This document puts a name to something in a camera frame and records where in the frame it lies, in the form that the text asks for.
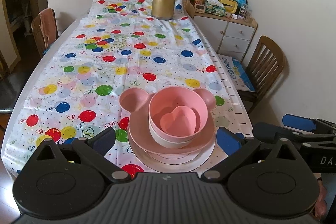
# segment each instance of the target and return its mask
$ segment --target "silver screw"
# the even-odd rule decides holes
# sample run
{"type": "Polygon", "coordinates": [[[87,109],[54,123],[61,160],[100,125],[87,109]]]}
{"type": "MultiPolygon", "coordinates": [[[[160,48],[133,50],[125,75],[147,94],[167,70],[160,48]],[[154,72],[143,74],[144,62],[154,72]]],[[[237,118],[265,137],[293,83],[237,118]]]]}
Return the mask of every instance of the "silver screw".
{"type": "Polygon", "coordinates": [[[218,179],[221,176],[221,173],[219,173],[216,170],[209,170],[207,172],[204,173],[204,176],[208,179],[218,179]]]}
{"type": "Polygon", "coordinates": [[[125,179],[127,177],[128,177],[128,173],[122,170],[112,173],[112,178],[117,179],[117,180],[125,179]]]}

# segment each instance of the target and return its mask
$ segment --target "bowl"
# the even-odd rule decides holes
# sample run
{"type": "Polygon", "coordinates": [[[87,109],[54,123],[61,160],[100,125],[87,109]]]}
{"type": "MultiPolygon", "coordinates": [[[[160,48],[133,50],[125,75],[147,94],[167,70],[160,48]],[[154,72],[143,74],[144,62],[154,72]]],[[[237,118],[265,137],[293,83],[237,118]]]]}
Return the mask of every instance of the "bowl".
{"type": "Polygon", "coordinates": [[[182,148],[187,146],[189,143],[191,143],[192,140],[186,141],[186,142],[170,142],[163,138],[161,138],[153,129],[151,125],[151,121],[149,121],[149,131],[153,137],[153,139],[159,144],[162,145],[165,148],[182,148]]]}
{"type": "Polygon", "coordinates": [[[157,135],[170,142],[192,140],[204,128],[208,119],[208,108],[202,97],[193,90],[182,86],[172,86],[158,91],[149,103],[149,118],[157,135]],[[173,112],[178,106],[191,108],[196,115],[195,133],[191,136],[172,136],[160,127],[161,117],[173,112]]]}

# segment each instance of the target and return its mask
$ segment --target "pink bowl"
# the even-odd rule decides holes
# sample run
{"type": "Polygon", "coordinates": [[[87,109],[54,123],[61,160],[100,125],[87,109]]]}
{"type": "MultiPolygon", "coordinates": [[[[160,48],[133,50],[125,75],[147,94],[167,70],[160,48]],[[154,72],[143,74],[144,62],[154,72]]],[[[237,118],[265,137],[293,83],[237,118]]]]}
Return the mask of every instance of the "pink bowl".
{"type": "Polygon", "coordinates": [[[172,86],[158,91],[149,103],[149,119],[154,131],[170,142],[186,142],[192,140],[204,128],[208,119],[207,106],[200,95],[193,90],[181,86],[172,86]],[[178,106],[191,108],[196,115],[196,129],[191,136],[172,136],[160,127],[161,117],[172,112],[178,106]]]}

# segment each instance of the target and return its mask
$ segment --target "gold thermos jug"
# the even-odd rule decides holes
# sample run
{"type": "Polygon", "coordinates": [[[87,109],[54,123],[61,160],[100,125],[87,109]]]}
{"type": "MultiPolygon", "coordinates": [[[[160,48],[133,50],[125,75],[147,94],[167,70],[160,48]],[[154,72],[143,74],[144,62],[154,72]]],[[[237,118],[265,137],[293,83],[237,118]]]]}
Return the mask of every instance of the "gold thermos jug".
{"type": "Polygon", "coordinates": [[[170,20],[174,15],[175,0],[153,0],[152,17],[170,20]]]}

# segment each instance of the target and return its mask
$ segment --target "gray ribbed panel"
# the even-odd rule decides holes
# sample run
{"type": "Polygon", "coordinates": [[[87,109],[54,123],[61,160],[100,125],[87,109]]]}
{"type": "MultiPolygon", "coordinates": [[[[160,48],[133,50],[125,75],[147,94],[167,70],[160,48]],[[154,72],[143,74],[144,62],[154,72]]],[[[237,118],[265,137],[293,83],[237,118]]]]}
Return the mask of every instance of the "gray ribbed panel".
{"type": "Polygon", "coordinates": [[[204,183],[196,173],[145,174],[114,185],[95,208],[67,220],[22,216],[15,224],[316,224],[309,216],[271,220],[245,212],[219,184],[204,183]]]}

